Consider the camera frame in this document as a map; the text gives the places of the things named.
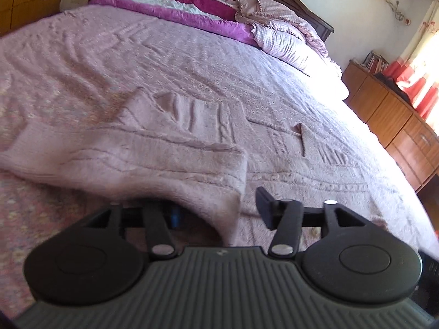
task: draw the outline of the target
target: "metal rivet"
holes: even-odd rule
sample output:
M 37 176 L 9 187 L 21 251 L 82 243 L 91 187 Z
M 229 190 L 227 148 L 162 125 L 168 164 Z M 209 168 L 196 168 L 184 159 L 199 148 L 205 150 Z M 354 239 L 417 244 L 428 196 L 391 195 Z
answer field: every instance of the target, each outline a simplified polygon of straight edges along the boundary
M 281 243 L 279 245 L 274 245 L 271 248 L 271 252 L 279 256 L 286 256 L 286 255 L 291 255 L 293 253 L 293 248 L 290 245 Z
M 155 245 L 152 248 L 152 253 L 157 256 L 168 256 L 172 254 L 172 252 L 174 252 L 174 248 L 171 245 L 166 245 L 163 243 L 160 245 Z

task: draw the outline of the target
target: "black device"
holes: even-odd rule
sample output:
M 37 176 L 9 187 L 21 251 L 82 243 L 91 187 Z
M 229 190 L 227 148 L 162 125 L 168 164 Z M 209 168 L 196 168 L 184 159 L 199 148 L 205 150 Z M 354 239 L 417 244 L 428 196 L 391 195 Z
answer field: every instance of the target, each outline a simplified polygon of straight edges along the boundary
M 21 329 L 427 328 L 408 297 L 422 272 L 417 252 L 336 201 L 305 208 L 264 188 L 256 206 L 276 230 L 260 247 L 176 250 L 169 202 L 109 205 L 35 248 L 24 274 L 37 302 Z M 302 227 L 321 240 L 298 252 Z M 126 242 L 144 227 L 148 252 Z

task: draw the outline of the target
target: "ribbed rubber surface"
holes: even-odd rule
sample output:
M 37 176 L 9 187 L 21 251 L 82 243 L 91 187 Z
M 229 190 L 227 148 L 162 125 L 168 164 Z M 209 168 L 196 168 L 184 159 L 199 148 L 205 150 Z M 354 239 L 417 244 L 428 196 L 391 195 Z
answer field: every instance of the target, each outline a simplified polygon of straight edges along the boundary
M 114 300 L 84 308 L 39 302 L 15 322 L 22 329 L 413 329 L 431 321 L 410 300 L 375 309 L 334 303 L 294 264 L 259 248 L 187 248 L 154 263 Z

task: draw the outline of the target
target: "bed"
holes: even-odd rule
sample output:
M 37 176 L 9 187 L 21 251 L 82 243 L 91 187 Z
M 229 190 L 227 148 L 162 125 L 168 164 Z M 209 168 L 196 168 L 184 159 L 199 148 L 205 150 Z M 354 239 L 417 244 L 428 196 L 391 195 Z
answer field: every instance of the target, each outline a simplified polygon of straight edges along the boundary
M 333 32 L 300 0 L 275 1 L 308 21 L 323 41 Z M 111 5 L 65 11 L 3 37 L 1 310 L 12 317 L 33 302 L 21 269 L 29 251 L 108 198 L 117 199 L 121 189 L 127 199 L 127 194 L 170 194 L 189 209 L 186 224 L 174 233 L 184 244 L 266 248 L 272 234 L 253 199 L 255 188 L 264 186 L 277 198 L 306 206 L 335 199 L 438 257 L 425 210 L 377 138 L 344 104 L 338 94 L 343 88 L 338 78 L 306 75 L 254 45 Z M 197 112 L 199 119 L 193 116 Z M 164 159 L 157 154 L 162 146 L 143 154 L 149 145 L 136 148 L 130 138 L 124 152 L 140 153 L 149 173 L 133 174 L 131 168 L 118 178 L 114 169 L 106 168 L 107 176 L 82 167 L 55 179 L 29 171 L 57 158 L 54 149 L 64 150 L 69 142 L 76 147 L 86 138 L 95 143 L 103 125 L 114 132 L 116 122 L 141 124 L 139 117 L 153 118 L 145 119 L 150 128 L 142 126 L 142 132 L 174 137 L 173 144 L 196 149 L 201 161 L 186 169 L 187 148 Z M 126 135 L 129 125 L 122 126 L 117 130 Z M 197 132 L 204 138 L 194 141 Z M 55 133 L 57 141 L 51 138 Z M 157 160 L 177 170 L 161 167 L 157 173 Z M 51 171 L 59 176 L 67 163 Z M 209 171 L 212 165 L 224 173 Z M 88 183 L 81 183 L 86 177 Z M 145 178 L 149 183 L 138 186 Z M 175 187 L 166 193 L 169 184 Z M 318 237 L 319 229 L 307 229 L 302 248 Z

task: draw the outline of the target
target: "pink bedspread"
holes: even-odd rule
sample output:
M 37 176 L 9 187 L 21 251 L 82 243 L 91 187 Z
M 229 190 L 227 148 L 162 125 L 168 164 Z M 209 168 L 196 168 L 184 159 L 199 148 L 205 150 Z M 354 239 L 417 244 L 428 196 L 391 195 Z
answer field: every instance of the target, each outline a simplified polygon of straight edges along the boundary
M 253 46 L 136 12 L 87 6 L 0 40 L 1 150 L 32 118 L 54 126 L 111 121 L 144 86 L 201 100 L 238 98 L 254 131 L 271 138 L 264 147 L 313 162 L 304 157 L 304 140 L 296 127 L 302 123 L 323 145 L 311 150 L 316 160 L 352 170 L 361 180 L 343 184 L 342 179 L 319 181 L 297 172 L 267 171 L 248 183 L 241 204 L 242 222 L 254 228 L 253 234 L 264 231 L 251 212 L 255 187 L 270 188 L 280 181 L 276 197 L 295 198 L 306 206 L 337 199 L 382 222 L 413 247 L 439 256 L 431 223 L 415 193 L 367 126 L 334 100 L 335 84 L 328 87 Z M 265 100 L 266 107 L 255 108 L 252 99 Z M 0 173 L 0 184 L 0 306 L 12 316 L 32 302 L 21 269 L 25 256 L 102 199 L 6 172 Z M 241 241 L 255 243 L 254 238 Z

